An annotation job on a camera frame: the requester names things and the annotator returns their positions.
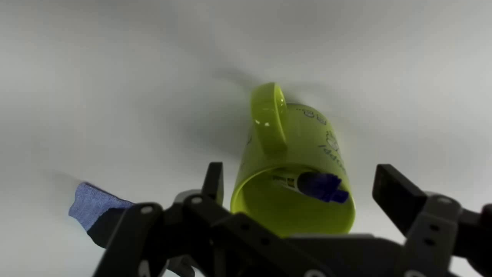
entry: cup handle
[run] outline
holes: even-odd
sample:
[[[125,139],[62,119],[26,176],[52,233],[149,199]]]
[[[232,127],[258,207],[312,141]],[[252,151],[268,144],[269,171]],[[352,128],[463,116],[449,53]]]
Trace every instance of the cup handle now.
[[[265,155],[278,155],[288,148],[285,115],[286,101],[278,85],[266,84],[254,91],[251,116]]]

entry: yellow-green cup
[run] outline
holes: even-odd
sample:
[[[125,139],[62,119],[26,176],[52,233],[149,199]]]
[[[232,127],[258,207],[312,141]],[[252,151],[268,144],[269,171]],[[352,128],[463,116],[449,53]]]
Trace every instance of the yellow-green cup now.
[[[281,88],[257,88],[251,102],[252,128],[248,138],[232,213],[245,213],[286,238],[294,235],[346,235],[355,207],[338,144],[329,122],[314,108],[286,104]],[[341,179],[346,204],[326,204],[272,185],[271,173],[329,173]]]

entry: white background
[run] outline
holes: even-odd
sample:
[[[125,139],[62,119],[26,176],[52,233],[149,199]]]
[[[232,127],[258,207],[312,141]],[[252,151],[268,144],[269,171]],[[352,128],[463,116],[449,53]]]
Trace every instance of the white background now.
[[[165,208],[225,162],[275,81],[335,125],[354,233],[401,241],[377,164],[475,211],[492,201],[491,2],[2,0],[0,276],[91,276],[77,181]],[[454,264],[461,276],[477,276]]]

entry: blue object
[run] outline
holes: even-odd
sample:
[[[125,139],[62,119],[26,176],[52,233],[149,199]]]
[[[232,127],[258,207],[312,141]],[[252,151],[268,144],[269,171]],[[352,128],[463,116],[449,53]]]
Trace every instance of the blue object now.
[[[69,210],[69,216],[74,218],[85,231],[97,222],[111,208],[131,208],[134,204],[118,199],[91,184],[80,184],[75,191],[75,201]]]
[[[297,181],[297,188],[303,195],[321,202],[346,204],[349,193],[340,191],[341,181],[332,175],[304,173]]]

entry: white surface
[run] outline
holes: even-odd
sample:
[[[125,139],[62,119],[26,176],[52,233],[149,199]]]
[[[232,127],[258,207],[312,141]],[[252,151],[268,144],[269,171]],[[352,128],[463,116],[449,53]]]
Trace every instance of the white surface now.
[[[357,233],[401,239],[371,201],[377,164],[478,210],[492,201],[491,2],[2,0],[0,276],[91,276],[66,216],[77,181],[168,207],[226,165],[249,90],[337,127]],[[477,276],[455,265],[461,276]]]

